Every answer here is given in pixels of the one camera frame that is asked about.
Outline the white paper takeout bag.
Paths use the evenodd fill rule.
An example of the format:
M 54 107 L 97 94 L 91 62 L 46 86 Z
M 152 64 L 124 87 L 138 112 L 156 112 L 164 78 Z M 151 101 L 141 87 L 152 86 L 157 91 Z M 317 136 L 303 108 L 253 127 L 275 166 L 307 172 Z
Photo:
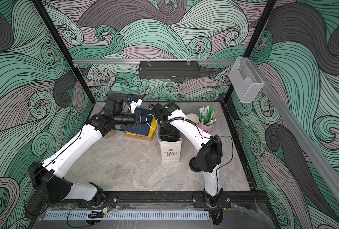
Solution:
M 175 135 L 174 140 L 164 141 L 160 137 L 160 128 L 156 126 L 156 135 L 160 144 L 161 157 L 163 162 L 179 162 L 181 156 L 182 137 Z

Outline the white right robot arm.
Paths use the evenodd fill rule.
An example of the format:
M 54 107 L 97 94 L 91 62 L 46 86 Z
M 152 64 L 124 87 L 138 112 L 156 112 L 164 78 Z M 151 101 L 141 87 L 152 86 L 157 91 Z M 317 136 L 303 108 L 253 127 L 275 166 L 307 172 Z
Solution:
M 221 138 L 199 129 L 174 102 L 165 105 L 149 104 L 149 109 L 159 127 L 175 127 L 198 151 L 196 157 L 190 160 L 189 166 L 194 172 L 203 172 L 204 195 L 208 205 L 214 205 L 223 191 L 219 175 L 223 157 Z

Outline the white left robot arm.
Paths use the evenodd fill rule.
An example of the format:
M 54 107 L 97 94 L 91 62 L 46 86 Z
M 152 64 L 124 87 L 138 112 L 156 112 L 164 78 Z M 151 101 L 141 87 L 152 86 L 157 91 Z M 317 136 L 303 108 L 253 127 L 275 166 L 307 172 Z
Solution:
M 141 99 L 107 99 L 104 110 L 88 119 L 79 133 L 59 151 L 42 163 L 34 162 L 29 166 L 33 188 L 52 204 L 75 199 L 86 201 L 93 207 L 101 206 L 105 199 L 101 187 L 92 182 L 88 185 L 73 183 L 64 176 L 87 149 L 117 125 L 136 128 L 145 124 L 141 111 L 137 109 L 141 104 Z

